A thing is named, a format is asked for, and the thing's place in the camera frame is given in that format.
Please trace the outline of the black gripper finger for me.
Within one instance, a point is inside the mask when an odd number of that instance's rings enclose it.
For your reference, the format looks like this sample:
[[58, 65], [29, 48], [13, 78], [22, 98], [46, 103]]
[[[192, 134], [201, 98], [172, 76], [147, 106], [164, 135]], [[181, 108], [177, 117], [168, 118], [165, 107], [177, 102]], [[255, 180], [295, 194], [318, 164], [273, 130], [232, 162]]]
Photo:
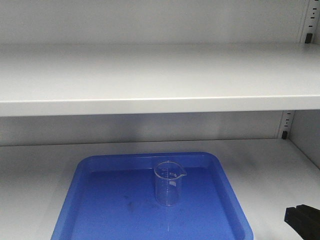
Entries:
[[284, 221], [295, 230], [303, 240], [320, 239], [320, 210], [305, 204], [287, 207]]

